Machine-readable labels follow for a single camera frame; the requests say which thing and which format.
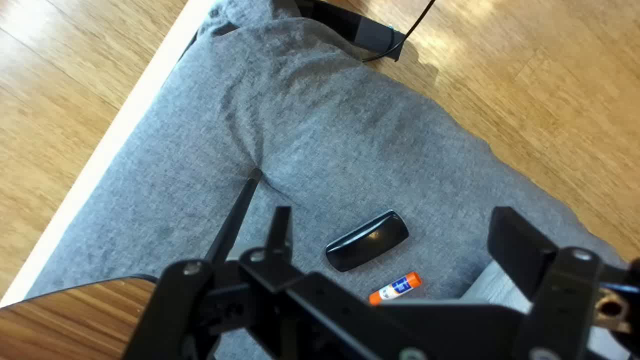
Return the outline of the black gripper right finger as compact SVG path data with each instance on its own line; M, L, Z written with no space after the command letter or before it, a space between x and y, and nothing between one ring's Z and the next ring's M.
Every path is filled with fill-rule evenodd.
M583 360L602 259L585 248L558 248L514 208L490 215L489 252L530 299L514 354L529 360Z

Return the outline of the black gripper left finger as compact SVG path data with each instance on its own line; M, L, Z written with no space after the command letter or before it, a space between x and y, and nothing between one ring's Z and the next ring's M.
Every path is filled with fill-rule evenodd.
M170 264L124 349L124 360L207 360L224 332L256 313L258 285L241 261L208 256Z

